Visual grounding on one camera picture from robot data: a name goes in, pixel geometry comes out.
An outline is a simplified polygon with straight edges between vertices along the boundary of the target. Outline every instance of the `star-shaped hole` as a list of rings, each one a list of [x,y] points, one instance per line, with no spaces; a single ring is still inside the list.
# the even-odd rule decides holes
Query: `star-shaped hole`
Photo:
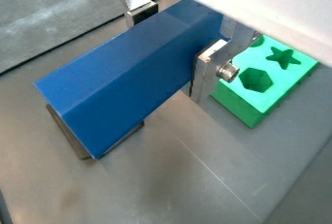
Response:
[[[300,65],[301,62],[293,58],[293,50],[280,50],[274,47],[270,48],[273,55],[266,57],[266,60],[274,61],[278,63],[282,70],[286,70],[289,64]]]

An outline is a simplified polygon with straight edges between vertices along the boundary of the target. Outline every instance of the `green hexagon block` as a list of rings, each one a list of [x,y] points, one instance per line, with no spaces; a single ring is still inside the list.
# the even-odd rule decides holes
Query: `green hexagon block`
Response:
[[[227,83],[219,80],[211,96],[254,127],[317,65],[310,57],[268,36],[234,58],[238,77]]]

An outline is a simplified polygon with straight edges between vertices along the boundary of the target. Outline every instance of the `gray table surface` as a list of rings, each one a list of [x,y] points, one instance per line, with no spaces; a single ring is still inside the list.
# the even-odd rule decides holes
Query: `gray table surface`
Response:
[[[314,70],[256,129],[179,91],[102,160],[80,161],[32,82],[120,32],[118,21],[0,78],[13,222],[262,223],[332,134],[331,69]]]

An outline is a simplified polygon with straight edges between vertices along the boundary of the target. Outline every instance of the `hexagonal hole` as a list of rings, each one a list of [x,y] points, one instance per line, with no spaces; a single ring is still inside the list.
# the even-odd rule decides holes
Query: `hexagonal hole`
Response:
[[[240,80],[246,89],[264,93],[273,85],[266,71],[248,68],[240,74]]]

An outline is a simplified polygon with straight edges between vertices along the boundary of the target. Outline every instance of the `blue block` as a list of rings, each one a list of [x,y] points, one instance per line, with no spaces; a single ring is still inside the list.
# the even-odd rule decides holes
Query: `blue block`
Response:
[[[222,38],[221,22],[182,0],[35,83],[94,158],[189,82],[194,55]]]

